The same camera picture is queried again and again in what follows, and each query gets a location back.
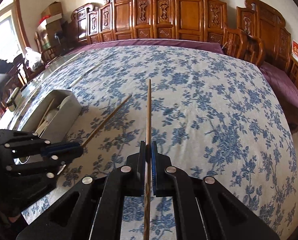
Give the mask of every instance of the blue leaf pattern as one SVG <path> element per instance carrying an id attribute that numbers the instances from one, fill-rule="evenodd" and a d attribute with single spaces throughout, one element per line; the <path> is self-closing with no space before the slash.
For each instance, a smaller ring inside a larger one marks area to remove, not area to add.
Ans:
<path id="1" fill-rule="evenodd" d="M 175 47 L 82 52 L 52 73 L 20 106 L 11 129 L 20 130 L 52 90 L 72 90 L 82 111 L 67 140 L 82 143 L 132 94 L 90 141 L 84 155 L 69 165 L 57 189 L 28 208 L 25 218 L 34 220 L 84 175 L 106 176 L 138 151 L 145 140 L 148 78 L 152 79 L 152 139 L 159 152 L 193 177 L 215 176 L 283 239 L 283 228 L 292 224 L 297 208 L 297 161 L 272 89 L 250 63 Z M 171 198 L 152 197 L 152 210 L 151 239 L 175 238 Z M 141 198 L 127 197 L 124 238 L 141 238 L 142 217 Z"/>

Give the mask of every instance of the white plastic bag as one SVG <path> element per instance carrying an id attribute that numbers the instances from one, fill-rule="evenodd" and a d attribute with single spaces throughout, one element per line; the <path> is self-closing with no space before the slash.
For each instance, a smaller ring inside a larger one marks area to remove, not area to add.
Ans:
<path id="1" fill-rule="evenodd" d="M 25 47 L 25 49 L 27 51 L 25 58 L 29 61 L 29 68 L 34 72 L 43 64 L 41 54 L 32 50 L 30 47 Z"/>

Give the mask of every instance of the purple seat cushion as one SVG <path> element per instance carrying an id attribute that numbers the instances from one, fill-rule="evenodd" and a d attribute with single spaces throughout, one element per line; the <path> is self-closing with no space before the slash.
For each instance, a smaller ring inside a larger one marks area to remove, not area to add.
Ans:
<path id="1" fill-rule="evenodd" d="M 298 90 L 287 74 L 267 62 L 260 67 L 260 71 L 278 98 L 298 108 Z"/>
<path id="2" fill-rule="evenodd" d="M 93 45 L 87 45 L 83 47 L 76 48 L 70 51 L 68 54 L 77 53 L 84 50 L 91 49 L 103 49 L 118 46 L 172 46 L 172 47 L 182 47 L 189 49 L 200 49 L 210 52 L 215 52 L 219 54 L 224 54 L 219 43 L 209 43 L 201 41 L 183 41 L 183 40 L 170 40 L 170 39 L 135 39 L 135 40 L 122 40 L 122 41 L 108 41 L 101 42 Z"/>

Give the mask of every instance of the table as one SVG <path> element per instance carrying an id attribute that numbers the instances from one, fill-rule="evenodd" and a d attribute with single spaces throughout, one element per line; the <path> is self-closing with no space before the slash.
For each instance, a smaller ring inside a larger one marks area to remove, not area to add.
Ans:
<path id="1" fill-rule="evenodd" d="M 21 106 L 10 129 L 20 130 L 50 91 L 72 90 L 83 107 L 67 140 L 82 143 L 132 94 L 59 178 L 57 188 L 23 212 L 28 223 L 85 175 L 106 176 L 138 151 L 145 140 L 149 78 L 152 140 L 158 151 L 193 177 L 215 176 L 286 239 L 297 209 L 297 162 L 272 89 L 245 61 L 162 46 L 84 51 L 45 79 Z M 176 238 L 171 198 L 153 197 L 151 220 L 151 239 Z M 143 199 L 127 197 L 122 239 L 141 239 L 142 231 Z"/>

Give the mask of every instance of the chopstick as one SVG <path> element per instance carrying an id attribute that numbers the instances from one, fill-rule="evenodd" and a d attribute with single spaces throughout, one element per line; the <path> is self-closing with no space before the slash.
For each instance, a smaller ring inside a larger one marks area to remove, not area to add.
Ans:
<path id="1" fill-rule="evenodd" d="M 129 95 L 123 102 L 95 129 L 91 132 L 90 136 L 81 144 L 83 148 L 90 142 L 90 140 L 96 135 L 96 133 L 101 130 L 104 125 L 111 119 L 112 116 L 129 100 L 132 95 Z"/>
<path id="2" fill-rule="evenodd" d="M 148 84 L 145 161 L 146 161 L 146 165 L 145 165 L 145 176 L 144 176 L 143 240 L 149 240 L 149 237 L 150 237 L 150 196 L 151 196 L 151 79 L 149 79 L 149 84 Z"/>
<path id="3" fill-rule="evenodd" d="M 52 99 L 51 103 L 50 103 L 49 106 L 47 107 L 47 110 L 45 111 L 45 113 L 44 113 L 44 115 L 43 115 L 41 121 L 39 122 L 39 125 L 38 125 L 38 127 L 36 128 L 36 130 L 37 130 L 37 129 L 40 127 L 40 125 L 43 123 L 43 120 L 44 120 L 45 116 L 47 115 L 48 111 L 50 110 L 51 105 L 52 105 L 52 103 L 54 102 L 54 100 L 55 100 L 55 98 Z"/>

